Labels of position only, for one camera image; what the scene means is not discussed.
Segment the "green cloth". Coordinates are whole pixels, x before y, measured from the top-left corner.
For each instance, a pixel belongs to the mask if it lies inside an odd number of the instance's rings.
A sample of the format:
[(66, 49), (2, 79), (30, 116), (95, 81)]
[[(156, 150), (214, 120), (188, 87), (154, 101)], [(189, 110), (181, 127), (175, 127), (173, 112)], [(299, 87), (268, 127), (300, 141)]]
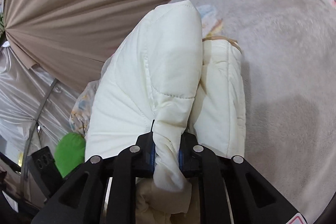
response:
[(63, 178), (85, 160), (85, 139), (78, 133), (68, 133), (57, 144), (55, 164)]

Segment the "cream quilted blanket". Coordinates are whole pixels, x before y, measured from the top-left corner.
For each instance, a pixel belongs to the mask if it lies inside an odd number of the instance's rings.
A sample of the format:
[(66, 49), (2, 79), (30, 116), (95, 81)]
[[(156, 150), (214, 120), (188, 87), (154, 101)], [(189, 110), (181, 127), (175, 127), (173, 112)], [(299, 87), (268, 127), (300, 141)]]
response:
[(113, 54), (94, 97), (85, 158), (109, 158), (153, 133), (153, 178), (137, 182), (137, 223), (199, 223), (197, 182), (178, 166), (189, 131), (219, 156), (244, 155), (242, 51), (220, 36), (203, 38), (190, 1), (146, 14)]

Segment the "grey floral bed cover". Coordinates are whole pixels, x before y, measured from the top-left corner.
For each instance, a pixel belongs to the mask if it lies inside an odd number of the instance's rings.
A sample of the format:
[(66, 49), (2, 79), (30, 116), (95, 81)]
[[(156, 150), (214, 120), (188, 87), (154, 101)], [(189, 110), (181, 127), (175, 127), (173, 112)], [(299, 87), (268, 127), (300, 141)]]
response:
[(190, 1), (243, 49), (248, 161), (314, 223), (335, 192), (335, 0)]

